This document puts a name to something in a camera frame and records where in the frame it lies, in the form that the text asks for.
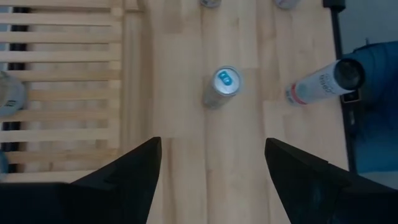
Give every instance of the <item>light wood surface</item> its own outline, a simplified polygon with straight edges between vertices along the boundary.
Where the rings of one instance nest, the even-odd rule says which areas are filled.
[[[34,7],[39,9],[109,9],[109,0],[1,0],[1,6]],[[142,0],[126,0],[128,11],[141,12],[144,10]]]
[[[0,42],[25,44],[107,44],[117,42],[115,34],[73,34],[68,32],[2,32]]]
[[[8,4],[0,0],[0,5]],[[19,165],[19,172],[40,180],[55,177],[43,172],[95,170],[115,160],[126,151],[119,144],[123,1],[86,1],[73,6],[77,11],[70,11],[66,1],[15,4],[40,9],[0,15],[1,23],[30,25],[29,32],[0,34],[0,42],[24,42],[29,48],[0,54],[1,61],[27,63],[29,69],[9,72],[25,82],[28,102],[24,110],[0,120],[22,122],[21,130],[0,133],[1,142],[20,142],[20,151],[7,153],[8,159]],[[41,9],[46,4],[52,10]],[[26,177],[13,175],[7,181]]]
[[[286,85],[335,60],[329,10],[312,0],[302,0],[292,11],[276,8],[272,0],[224,0],[217,9],[190,0],[147,0],[146,6],[145,13],[126,16],[121,86],[122,105],[128,106],[121,108],[120,148],[126,152],[152,136],[162,137],[162,170],[148,223],[289,223],[267,171],[266,138],[347,168],[338,99],[294,108],[283,94]],[[90,28],[87,33],[101,32]],[[203,88],[223,65],[242,72],[244,87],[221,109],[208,110],[201,103]],[[30,150],[45,152],[50,146],[31,144]],[[97,165],[56,162],[28,168]],[[80,175],[14,174],[8,181],[69,182]]]

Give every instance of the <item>red label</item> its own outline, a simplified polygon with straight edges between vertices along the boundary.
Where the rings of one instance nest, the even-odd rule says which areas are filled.
[[[296,101],[296,103],[298,103],[298,104],[301,104],[301,105],[306,105],[307,104],[306,102],[300,100],[300,98],[297,96],[297,94],[296,94],[296,83],[294,83],[292,85],[292,97]]]

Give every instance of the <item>blue fabric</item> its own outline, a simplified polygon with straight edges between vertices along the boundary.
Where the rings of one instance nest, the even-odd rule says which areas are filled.
[[[0,151],[0,180],[8,173],[8,160],[6,155]]]
[[[365,69],[365,114],[354,140],[359,173],[398,170],[398,42],[372,44],[344,58]]]

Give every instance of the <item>can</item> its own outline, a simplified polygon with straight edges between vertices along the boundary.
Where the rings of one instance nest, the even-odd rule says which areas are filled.
[[[16,113],[25,101],[25,86],[17,78],[0,71],[0,117]]]
[[[221,0],[200,0],[200,3],[206,7],[214,8],[221,4]]]
[[[275,4],[281,9],[293,9],[300,0],[274,0]]]
[[[203,103],[207,108],[217,109],[239,93],[242,87],[242,76],[232,66],[219,68],[205,89]]]
[[[363,66],[353,59],[333,62],[285,89],[287,101],[300,106],[351,93],[365,81]]]

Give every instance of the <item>wooden table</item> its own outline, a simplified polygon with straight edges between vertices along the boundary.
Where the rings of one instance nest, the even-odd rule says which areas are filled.
[[[302,0],[292,11],[272,0],[223,0],[217,9],[196,0],[147,0],[145,12],[126,16],[124,49],[121,148],[152,136],[163,141],[149,224],[288,223],[267,171],[268,137],[347,168],[338,99],[294,108],[283,95],[286,85],[335,60],[330,11],[321,0]],[[244,88],[221,109],[207,110],[203,88],[223,65],[242,72]],[[72,181],[88,172],[10,181]]]

